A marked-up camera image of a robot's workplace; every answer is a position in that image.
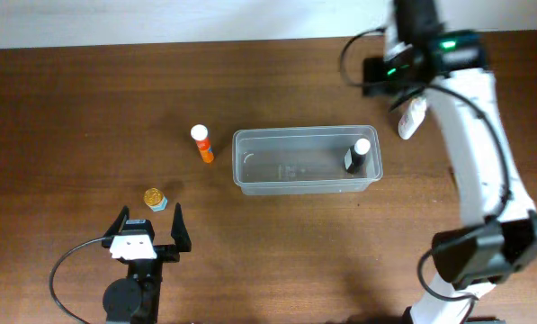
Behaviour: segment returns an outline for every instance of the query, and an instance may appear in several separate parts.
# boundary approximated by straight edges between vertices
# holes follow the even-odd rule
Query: brown wooden surface
[[[342,84],[345,39],[0,50],[0,323],[71,323],[47,279],[69,248],[101,236],[122,205],[149,218],[156,243],[180,202],[193,251],[166,265],[160,322],[339,322],[400,315],[422,290],[416,261],[432,235],[460,226],[443,141],[428,117],[409,141],[383,99]],[[486,42],[516,164],[537,203],[537,31]],[[380,54],[358,43],[358,60]],[[201,162],[189,131],[210,129]],[[370,124],[384,177],[364,193],[244,196],[232,181],[241,129]],[[102,297],[126,267],[90,247],[57,276],[58,295],[104,321]],[[537,262],[487,296],[478,315],[537,323]]]

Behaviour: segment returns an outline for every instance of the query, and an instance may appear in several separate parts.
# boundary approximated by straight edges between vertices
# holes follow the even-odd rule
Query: storage box
[[[352,175],[344,157],[361,138],[371,148]],[[382,178],[378,135],[372,126],[239,130],[232,142],[232,173],[249,195],[363,191]]]

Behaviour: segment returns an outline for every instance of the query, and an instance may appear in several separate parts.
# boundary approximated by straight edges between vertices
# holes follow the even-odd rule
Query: black bottle
[[[346,171],[356,174],[364,164],[366,153],[370,150],[370,142],[367,139],[358,139],[356,144],[352,145],[344,156]]]

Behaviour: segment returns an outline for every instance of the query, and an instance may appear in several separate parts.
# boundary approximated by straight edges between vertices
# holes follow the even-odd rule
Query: orange bottle
[[[212,163],[214,154],[212,154],[212,146],[208,139],[208,129],[204,125],[196,125],[190,130],[190,135],[196,141],[200,155],[206,163]]]

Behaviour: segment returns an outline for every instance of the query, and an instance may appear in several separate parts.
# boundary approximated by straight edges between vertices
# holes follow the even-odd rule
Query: green led indicator
[[[442,43],[440,43],[440,45],[445,50],[451,50],[456,47],[456,42],[454,40],[448,40],[448,41],[443,41]]]

